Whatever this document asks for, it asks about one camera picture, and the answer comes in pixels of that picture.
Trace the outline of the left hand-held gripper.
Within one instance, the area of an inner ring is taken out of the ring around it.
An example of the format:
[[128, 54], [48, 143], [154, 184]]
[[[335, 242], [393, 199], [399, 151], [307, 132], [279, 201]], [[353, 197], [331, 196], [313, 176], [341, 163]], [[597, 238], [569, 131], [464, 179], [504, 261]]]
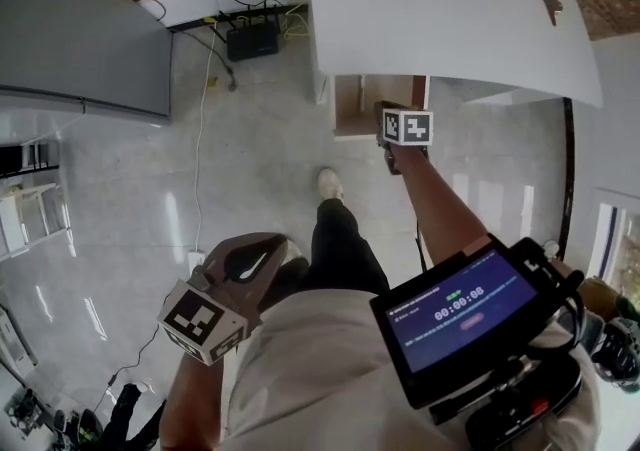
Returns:
[[215, 364], [261, 325], [257, 307], [287, 252], [288, 239], [280, 233], [220, 242], [188, 280], [177, 281], [158, 315], [161, 329], [187, 355]]

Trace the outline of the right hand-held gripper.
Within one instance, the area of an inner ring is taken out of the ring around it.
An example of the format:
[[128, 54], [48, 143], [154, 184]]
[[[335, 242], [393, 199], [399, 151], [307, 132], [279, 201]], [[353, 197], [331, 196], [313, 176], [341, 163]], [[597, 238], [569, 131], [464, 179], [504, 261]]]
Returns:
[[399, 175], [392, 145], [414, 148], [429, 158], [428, 147], [433, 141], [433, 114], [425, 110], [413, 110], [391, 101], [374, 104], [378, 142], [384, 149], [384, 158], [391, 175]]

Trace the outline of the white drawer with wooden interior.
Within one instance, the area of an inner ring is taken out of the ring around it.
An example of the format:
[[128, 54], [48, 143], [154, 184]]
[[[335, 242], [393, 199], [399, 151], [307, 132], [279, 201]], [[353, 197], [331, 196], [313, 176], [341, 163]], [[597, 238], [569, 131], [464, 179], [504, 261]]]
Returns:
[[330, 80], [330, 108], [336, 140], [376, 135], [374, 104], [386, 100], [426, 108], [430, 77], [408, 75], [339, 75]]

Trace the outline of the brown object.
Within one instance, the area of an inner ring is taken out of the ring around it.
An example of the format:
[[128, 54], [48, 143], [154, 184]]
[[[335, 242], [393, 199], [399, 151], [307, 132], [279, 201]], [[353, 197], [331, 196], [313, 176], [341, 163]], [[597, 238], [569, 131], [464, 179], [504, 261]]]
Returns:
[[556, 27], [558, 25], [558, 17], [564, 10], [563, 4], [560, 0], [542, 0], [551, 25]]

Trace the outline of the person's left forearm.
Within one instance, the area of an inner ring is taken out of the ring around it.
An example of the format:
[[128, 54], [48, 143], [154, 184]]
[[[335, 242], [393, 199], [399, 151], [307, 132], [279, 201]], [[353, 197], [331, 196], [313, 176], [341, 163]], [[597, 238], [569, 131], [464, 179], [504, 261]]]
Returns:
[[159, 425], [160, 451], [215, 451], [220, 444], [224, 360], [205, 365], [185, 354]]

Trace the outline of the person's right forearm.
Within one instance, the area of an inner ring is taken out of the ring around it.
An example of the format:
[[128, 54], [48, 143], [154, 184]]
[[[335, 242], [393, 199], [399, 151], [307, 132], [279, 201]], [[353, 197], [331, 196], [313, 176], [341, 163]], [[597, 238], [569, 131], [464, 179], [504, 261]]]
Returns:
[[434, 265], [488, 233], [418, 148], [392, 145], [391, 151]]

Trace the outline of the white table top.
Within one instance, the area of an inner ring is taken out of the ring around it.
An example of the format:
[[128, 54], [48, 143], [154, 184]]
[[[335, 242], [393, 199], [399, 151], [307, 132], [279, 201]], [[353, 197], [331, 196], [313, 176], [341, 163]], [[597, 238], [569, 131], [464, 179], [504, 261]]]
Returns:
[[319, 69], [485, 81], [598, 106], [576, 0], [553, 27], [542, 0], [311, 0]]

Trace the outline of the person's white shoe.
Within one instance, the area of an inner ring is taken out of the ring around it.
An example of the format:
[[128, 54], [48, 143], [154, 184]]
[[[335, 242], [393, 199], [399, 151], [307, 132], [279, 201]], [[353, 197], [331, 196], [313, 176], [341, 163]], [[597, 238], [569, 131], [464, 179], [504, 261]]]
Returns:
[[337, 173], [333, 169], [325, 167], [319, 171], [317, 188], [322, 200], [344, 202], [344, 189]]

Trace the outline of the person's black trousers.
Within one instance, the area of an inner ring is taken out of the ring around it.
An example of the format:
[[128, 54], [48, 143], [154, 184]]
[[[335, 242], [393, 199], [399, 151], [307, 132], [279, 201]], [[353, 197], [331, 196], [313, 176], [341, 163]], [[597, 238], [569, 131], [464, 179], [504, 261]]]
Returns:
[[311, 258], [294, 258], [283, 264], [262, 299], [265, 311], [300, 292], [324, 289], [355, 290], [380, 295], [388, 279], [357, 221], [345, 204], [327, 199], [317, 208]]

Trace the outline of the person's white shirt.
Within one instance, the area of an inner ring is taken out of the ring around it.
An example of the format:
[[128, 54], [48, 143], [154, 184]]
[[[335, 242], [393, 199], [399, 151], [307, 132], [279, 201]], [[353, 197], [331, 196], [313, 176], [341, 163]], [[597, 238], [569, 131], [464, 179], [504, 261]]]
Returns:
[[471, 451], [466, 414], [435, 425], [409, 405], [372, 297], [313, 290], [267, 310], [240, 347], [219, 451]]

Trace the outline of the black router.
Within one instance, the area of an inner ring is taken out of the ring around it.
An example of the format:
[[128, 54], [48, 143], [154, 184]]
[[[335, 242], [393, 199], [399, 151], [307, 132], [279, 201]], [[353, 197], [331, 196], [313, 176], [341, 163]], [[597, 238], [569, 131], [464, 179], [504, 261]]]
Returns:
[[272, 22], [262, 22], [230, 29], [226, 35], [226, 51], [231, 62], [277, 54], [278, 28]]

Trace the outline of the black screen monitor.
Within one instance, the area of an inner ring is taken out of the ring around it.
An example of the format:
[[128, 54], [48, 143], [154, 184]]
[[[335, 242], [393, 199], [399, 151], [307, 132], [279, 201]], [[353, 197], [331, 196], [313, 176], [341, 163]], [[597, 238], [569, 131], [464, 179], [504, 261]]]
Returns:
[[371, 309], [409, 405], [421, 409], [466, 388], [529, 343], [576, 293], [530, 238], [508, 247], [487, 234], [391, 289]]

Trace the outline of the white wooden chair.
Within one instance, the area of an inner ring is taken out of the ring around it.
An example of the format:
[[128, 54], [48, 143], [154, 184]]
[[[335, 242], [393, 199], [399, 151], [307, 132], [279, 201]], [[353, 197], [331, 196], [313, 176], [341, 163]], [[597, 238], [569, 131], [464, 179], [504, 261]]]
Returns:
[[0, 194], [0, 262], [59, 236], [73, 241], [60, 184], [15, 185]]

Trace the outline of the black folding chair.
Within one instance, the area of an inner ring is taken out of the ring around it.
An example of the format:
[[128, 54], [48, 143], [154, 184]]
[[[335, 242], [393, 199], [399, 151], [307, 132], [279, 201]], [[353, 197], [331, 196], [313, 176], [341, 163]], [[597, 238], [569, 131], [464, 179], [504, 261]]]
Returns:
[[55, 141], [0, 146], [0, 179], [58, 169], [60, 147]]

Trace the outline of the grey refrigerator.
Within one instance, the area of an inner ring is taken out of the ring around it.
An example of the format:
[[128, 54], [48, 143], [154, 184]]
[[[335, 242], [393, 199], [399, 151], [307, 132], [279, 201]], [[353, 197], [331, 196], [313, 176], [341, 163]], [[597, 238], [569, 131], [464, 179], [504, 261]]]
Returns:
[[167, 121], [171, 32], [132, 0], [0, 0], [0, 94]]

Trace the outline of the black chest rig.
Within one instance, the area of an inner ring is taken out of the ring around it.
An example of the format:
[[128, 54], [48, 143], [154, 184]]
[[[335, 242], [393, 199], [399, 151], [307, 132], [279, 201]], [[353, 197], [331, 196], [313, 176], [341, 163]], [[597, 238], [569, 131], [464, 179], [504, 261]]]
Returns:
[[582, 383], [578, 362], [569, 354], [544, 360], [511, 358], [486, 379], [429, 408], [441, 425], [466, 410], [465, 432], [473, 451], [498, 451], [549, 413], [558, 415], [574, 401]]

